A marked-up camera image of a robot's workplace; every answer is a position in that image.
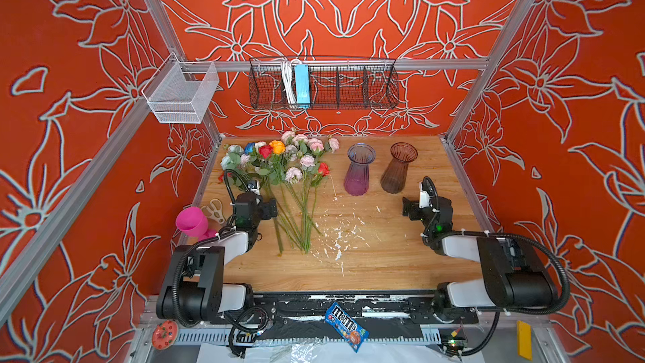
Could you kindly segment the small red rose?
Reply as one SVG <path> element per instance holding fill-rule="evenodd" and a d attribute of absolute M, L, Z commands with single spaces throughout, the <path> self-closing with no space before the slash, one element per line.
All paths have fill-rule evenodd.
<path fill-rule="evenodd" d="M 304 228 L 308 242 L 311 242 L 312 231 L 316 229 L 316 224 L 314 223 L 314 214 L 317 207 L 318 187 L 329 175 L 329 173 L 330 171 L 328 164 L 325 162 L 320 162 L 307 184 L 307 204 L 305 208 L 305 210 L 307 211 L 307 216 L 305 218 Z"/>

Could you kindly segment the purple glass vase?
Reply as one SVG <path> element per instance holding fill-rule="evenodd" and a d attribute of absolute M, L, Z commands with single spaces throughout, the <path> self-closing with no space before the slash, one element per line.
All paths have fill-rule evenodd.
<path fill-rule="evenodd" d="M 344 189 L 351 196 L 362 196 L 370 184 L 370 164 L 376 159 L 376 151 L 365 143 L 348 149 L 349 167 L 344 178 Z"/>

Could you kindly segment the orange yellow rose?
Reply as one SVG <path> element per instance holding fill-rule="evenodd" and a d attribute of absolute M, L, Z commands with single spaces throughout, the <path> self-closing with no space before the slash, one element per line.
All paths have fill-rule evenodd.
<path fill-rule="evenodd" d="M 299 149 L 276 139 L 270 142 L 270 190 L 277 198 L 278 236 L 294 250 L 306 253 L 310 247 L 310 236 L 305 225 L 303 196 L 299 193 L 305 179 L 300 165 Z"/>

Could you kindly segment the pink rose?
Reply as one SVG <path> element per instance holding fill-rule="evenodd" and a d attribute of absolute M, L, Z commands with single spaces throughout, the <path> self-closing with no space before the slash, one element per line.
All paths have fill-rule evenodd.
<path fill-rule="evenodd" d="M 314 156 L 307 155 L 300 159 L 302 178 L 302 250 L 307 254 L 311 250 L 312 231 L 314 230 L 313 214 L 317 203 L 317 187 L 324 178 L 319 172 L 320 162 Z"/>

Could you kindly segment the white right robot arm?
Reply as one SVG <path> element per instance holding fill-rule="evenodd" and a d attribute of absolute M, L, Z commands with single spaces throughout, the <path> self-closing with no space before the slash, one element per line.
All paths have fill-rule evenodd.
<path fill-rule="evenodd" d="M 435 292 L 433 309 L 449 316 L 458 309 L 549 315 L 569 302 L 566 269 L 545 245 L 513 233 L 455 230 L 453 207 L 423 178 L 418 201 L 402 200 L 402 215 L 423 224 L 424 245 L 436 254 L 480 265 L 481 278 L 444 282 Z"/>

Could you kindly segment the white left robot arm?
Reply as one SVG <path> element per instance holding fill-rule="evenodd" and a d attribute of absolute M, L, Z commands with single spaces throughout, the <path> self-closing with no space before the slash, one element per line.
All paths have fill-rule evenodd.
<path fill-rule="evenodd" d="M 208 218 L 200 208 L 179 213 L 176 228 L 196 235 L 198 241 L 174 251 L 156 301 L 157 318 L 193 327 L 201 322 L 213 324 L 225 313 L 252 308 L 252 287 L 226 283 L 224 269 L 253 248 L 260 223 L 277 215 L 274 199 L 265 201 L 253 192 L 238 195 L 233 202 L 233 217 L 219 230 L 209 228 Z"/>

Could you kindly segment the blue and white flowers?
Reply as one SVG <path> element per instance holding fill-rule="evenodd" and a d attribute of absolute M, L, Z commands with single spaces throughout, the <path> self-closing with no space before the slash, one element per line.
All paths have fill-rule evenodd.
<path fill-rule="evenodd" d="M 255 142 L 247 143 L 245 146 L 225 145 L 224 149 L 225 154 L 220 166 L 231 186 L 244 189 L 246 183 L 252 180 L 260 181 L 258 168 L 254 165 L 257 158 Z"/>

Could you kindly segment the brown glass vase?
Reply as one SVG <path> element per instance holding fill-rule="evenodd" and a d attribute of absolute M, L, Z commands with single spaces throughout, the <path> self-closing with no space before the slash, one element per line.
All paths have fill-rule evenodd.
<path fill-rule="evenodd" d="M 387 193 L 400 193 L 406 186 L 409 165 L 418 158 L 417 149 L 406 142 L 391 146 L 391 161 L 381 177 L 381 187 Z"/>

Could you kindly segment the pink plastic goblet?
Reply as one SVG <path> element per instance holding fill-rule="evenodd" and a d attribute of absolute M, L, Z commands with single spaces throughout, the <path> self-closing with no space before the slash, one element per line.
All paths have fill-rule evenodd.
<path fill-rule="evenodd" d="M 208 240 L 218 235 L 216 230 L 209 228 L 207 216 L 198 207 L 183 209 L 176 216 L 176 228 L 186 236 L 198 240 Z"/>

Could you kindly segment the large red rose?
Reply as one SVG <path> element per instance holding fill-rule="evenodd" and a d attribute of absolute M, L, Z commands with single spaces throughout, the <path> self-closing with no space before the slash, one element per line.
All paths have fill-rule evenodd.
<path fill-rule="evenodd" d="M 278 140 L 274 140 L 270 144 L 265 142 L 257 143 L 261 187 L 266 196 L 275 201 L 278 209 L 282 209 L 282 207 L 274 191 L 277 189 L 282 177 L 280 169 L 282 168 L 282 152 L 284 149 L 284 144 Z"/>

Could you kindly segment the pink carnation spray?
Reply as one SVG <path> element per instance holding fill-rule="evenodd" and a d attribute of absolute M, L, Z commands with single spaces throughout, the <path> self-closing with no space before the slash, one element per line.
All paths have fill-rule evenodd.
<path fill-rule="evenodd" d="M 297 149 L 299 149 L 300 159 L 303 156 L 311 155 L 316 157 L 319 162 L 325 163 L 327 163 L 324 161 L 325 156 L 328 154 L 334 154 L 340 150 L 340 142 L 334 136 L 321 138 L 307 136 L 306 134 L 297 133 L 295 130 L 289 130 L 282 135 L 282 141 L 286 144 L 291 144 L 297 147 Z"/>

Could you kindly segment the light blue box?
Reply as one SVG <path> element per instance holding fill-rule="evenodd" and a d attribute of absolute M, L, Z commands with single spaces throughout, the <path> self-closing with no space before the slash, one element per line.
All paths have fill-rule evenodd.
<path fill-rule="evenodd" d="M 296 84 L 297 104 L 303 109 L 308 109 L 311 104 L 308 65 L 303 63 L 296 64 L 293 67 L 293 70 Z"/>

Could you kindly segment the white mesh basket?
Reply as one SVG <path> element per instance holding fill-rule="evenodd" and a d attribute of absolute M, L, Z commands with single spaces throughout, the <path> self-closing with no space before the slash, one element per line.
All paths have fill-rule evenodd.
<path fill-rule="evenodd" d="M 201 124 L 219 81 L 214 62 L 183 62 L 171 52 L 142 95 L 162 124 Z"/>

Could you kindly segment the blue candy bag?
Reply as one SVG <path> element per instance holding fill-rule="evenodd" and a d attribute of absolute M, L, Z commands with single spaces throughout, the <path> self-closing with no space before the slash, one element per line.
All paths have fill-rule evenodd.
<path fill-rule="evenodd" d="M 370 336 L 369 331 L 358 324 L 337 302 L 327 309 L 325 322 L 334 328 L 354 352 L 358 352 Z"/>

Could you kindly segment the yellow block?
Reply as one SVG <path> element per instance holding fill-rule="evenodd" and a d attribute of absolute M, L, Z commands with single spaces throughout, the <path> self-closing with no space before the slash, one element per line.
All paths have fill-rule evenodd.
<path fill-rule="evenodd" d="M 532 326 L 520 320 L 517 321 L 517 354 L 532 361 Z"/>

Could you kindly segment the beige handled scissors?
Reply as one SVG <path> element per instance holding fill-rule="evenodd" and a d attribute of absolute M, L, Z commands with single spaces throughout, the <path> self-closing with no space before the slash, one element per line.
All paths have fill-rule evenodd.
<path fill-rule="evenodd" d="M 212 199 L 200 209 L 209 221 L 217 223 L 220 228 L 226 225 L 227 219 L 223 214 L 223 203 L 219 199 Z"/>

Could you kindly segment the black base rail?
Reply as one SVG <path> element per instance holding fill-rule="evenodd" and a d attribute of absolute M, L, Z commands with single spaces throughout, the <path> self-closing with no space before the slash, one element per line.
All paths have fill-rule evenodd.
<path fill-rule="evenodd" d="M 265 312 L 254 313 L 242 324 L 265 329 L 239 337 L 242 345 L 279 346 L 296 342 L 342 342 L 342 323 L 366 341 L 409 345 L 439 345 L 453 329 L 463 339 L 465 326 L 479 323 L 473 308 L 435 311 L 434 290 L 257 292 L 248 301 Z"/>

